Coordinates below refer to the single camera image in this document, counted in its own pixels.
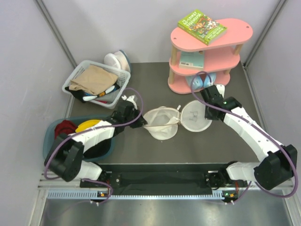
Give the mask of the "white mesh laundry bag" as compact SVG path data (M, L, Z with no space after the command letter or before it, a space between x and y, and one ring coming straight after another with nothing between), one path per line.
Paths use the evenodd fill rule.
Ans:
M212 123L205 118L205 110L206 106L197 100L187 103L184 107L161 106L145 113L143 117L147 124L144 128L153 138L161 141L173 138L179 125L190 132L202 132Z

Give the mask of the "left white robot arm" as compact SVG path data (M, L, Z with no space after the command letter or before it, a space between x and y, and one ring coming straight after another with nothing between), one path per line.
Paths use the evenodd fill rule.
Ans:
M47 175L50 170L66 182L87 179L95 186L103 186L107 180L106 174L98 164L85 161L84 153L124 132L127 126L135 129L146 123L137 106L136 96L126 97L117 104L112 115L96 125L82 132L57 136L44 162L44 177L51 179Z

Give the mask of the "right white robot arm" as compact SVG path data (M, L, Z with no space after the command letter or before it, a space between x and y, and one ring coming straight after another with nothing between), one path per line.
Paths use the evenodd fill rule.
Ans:
M258 163L233 161L221 169L220 182L231 186L236 180L252 181L271 190L294 176L297 150L271 138L233 97L224 98L217 86L201 92L206 110L205 118L222 121L232 128L255 153Z

